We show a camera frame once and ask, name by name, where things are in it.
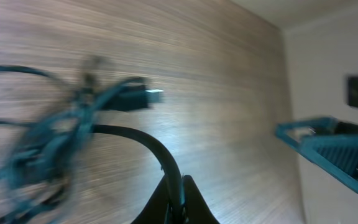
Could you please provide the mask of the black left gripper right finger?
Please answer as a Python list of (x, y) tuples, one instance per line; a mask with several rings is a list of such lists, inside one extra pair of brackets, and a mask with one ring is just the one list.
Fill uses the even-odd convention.
[(183, 176), (188, 224), (219, 224), (206, 204), (192, 176)]

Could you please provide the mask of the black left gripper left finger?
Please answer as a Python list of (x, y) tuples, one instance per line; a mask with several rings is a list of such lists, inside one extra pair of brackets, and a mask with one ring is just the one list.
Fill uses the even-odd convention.
[(166, 177), (163, 176), (145, 207), (132, 224), (166, 224), (169, 214), (169, 196)]

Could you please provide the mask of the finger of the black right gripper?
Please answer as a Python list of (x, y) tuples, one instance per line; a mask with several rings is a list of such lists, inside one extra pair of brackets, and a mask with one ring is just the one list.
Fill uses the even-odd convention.
[(278, 124), (275, 135), (358, 194), (358, 124), (322, 117)]

